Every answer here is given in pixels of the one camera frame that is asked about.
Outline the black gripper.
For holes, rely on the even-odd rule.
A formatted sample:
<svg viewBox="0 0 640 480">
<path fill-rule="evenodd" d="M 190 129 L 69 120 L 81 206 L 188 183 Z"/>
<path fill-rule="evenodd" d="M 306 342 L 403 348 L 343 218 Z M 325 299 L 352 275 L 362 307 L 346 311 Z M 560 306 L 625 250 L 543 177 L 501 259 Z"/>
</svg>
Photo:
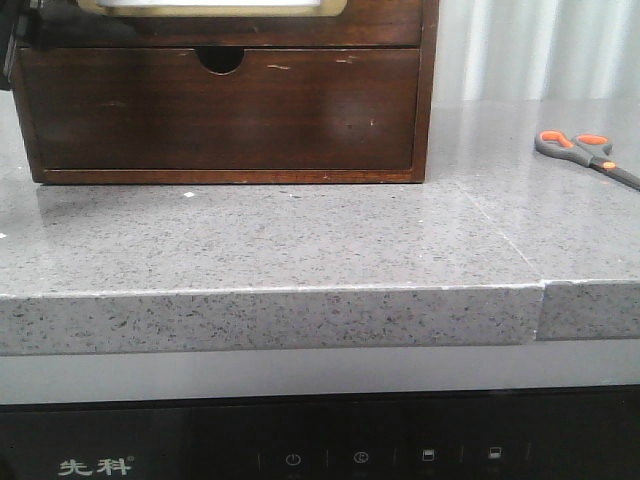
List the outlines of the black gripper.
<svg viewBox="0 0 640 480">
<path fill-rule="evenodd" d="M 82 9 L 76 1 L 1 2 L 1 90 L 10 91 L 16 48 L 36 50 L 84 40 L 133 40 L 135 29 L 121 20 Z"/>
</svg>

